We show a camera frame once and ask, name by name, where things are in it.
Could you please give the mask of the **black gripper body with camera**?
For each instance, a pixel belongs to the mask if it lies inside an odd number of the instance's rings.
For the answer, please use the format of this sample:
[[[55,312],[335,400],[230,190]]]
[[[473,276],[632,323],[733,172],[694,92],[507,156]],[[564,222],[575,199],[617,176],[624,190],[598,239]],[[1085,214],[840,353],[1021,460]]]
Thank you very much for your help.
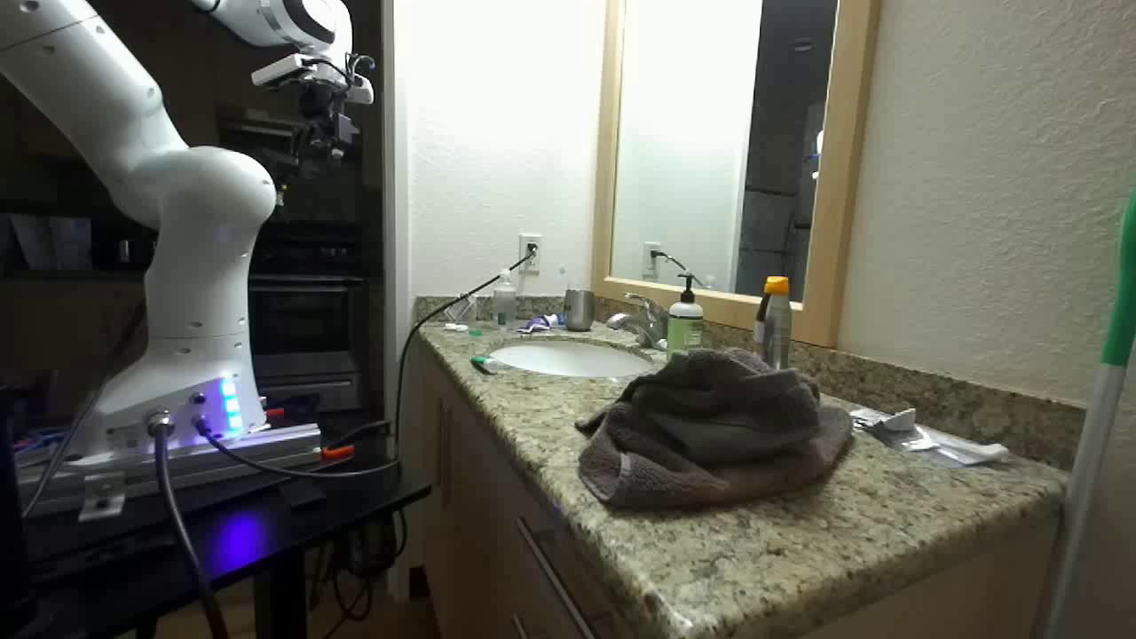
[[[340,65],[318,53],[286,53],[252,72],[255,86],[293,86],[301,123],[292,136],[292,153],[301,160],[343,160],[359,129],[350,108],[377,99],[369,76],[377,62],[346,53]]]

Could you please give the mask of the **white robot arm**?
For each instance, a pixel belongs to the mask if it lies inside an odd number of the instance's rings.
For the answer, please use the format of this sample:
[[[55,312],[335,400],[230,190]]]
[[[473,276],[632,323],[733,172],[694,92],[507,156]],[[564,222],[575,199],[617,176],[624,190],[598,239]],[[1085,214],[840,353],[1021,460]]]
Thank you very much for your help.
[[[371,99],[343,0],[193,0],[247,45],[269,45],[259,86],[293,80],[301,138],[343,153],[350,114]],[[193,147],[163,89],[90,0],[0,0],[0,76],[78,149],[114,206],[155,233],[140,279],[146,353],[114,374],[74,420],[85,460],[151,451],[151,420],[172,444],[207,431],[266,427],[247,336],[247,267],[280,206],[269,172],[233,149]]]

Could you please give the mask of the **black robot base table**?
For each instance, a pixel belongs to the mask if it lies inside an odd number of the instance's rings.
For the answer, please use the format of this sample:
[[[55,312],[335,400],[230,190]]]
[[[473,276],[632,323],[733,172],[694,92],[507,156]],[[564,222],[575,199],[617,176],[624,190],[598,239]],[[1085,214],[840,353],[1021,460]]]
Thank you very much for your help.
[[[266,479],[188,510],[188,563],[161,497],[138,530],[82,530],[74,518],[20,518],[13,458],[0,476],[0,639],[114,639],[163,614],[255,583],[255,634],[306,639],[306,549],[422,501],[404,469],[346,482]]]

